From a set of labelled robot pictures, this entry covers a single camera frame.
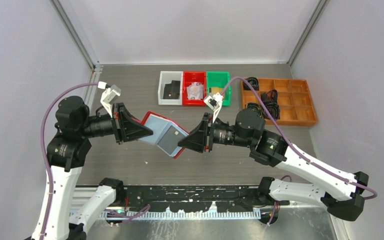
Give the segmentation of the dark grey card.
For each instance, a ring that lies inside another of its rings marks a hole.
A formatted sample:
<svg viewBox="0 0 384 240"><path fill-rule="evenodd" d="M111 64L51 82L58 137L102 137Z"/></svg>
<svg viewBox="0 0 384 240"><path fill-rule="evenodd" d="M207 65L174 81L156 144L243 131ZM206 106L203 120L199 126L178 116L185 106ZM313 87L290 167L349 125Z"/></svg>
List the dark grey card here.
<svg viewBox="0 0 384 240"><path fill-rule="evenodd" d="M181 150L178 142L187 135L188 133L183 129L170 126L156 145L170 157L175 157Z"/></svg>

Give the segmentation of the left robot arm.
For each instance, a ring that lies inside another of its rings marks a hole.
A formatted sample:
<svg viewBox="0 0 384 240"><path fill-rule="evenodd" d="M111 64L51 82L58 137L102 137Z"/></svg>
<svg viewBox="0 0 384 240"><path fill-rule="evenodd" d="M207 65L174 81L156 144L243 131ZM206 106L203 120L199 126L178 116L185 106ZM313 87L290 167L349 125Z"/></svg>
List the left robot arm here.
<svg viewBox="0 0 384 240"><path fill-rule="evenodd" d="M123 103L113 105L113 113L90 115L79 96L57 102L57 130L44 148L47 181L33 240L84 240L91 226L110 205L128 204L121 180L104 178L95 194L75 214L71 214L74 191L91 149L91 138L114 136L118 144L148 137L153 131L134 118Z"/></svg>

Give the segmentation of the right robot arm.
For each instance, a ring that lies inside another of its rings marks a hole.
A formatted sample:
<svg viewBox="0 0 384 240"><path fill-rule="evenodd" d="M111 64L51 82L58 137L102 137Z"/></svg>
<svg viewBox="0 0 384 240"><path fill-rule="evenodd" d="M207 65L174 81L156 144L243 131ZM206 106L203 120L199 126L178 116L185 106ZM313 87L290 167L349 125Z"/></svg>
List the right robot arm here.
<svg viewBox="0 0 384 240"><path fill-rule="evenodd" d="M256 190L262 205L293 201L315 205L339 219L353 222L363 212L363 192L369 177L364 172L349 173L321 162L288 144L279 134L265 129L265 120L251 109L243 109L234 124L205 113L200 124L178 142L181 148L198 153L211 151L214 144L248 148L257 163L293 173L306 183L263 177Z"/></svg>

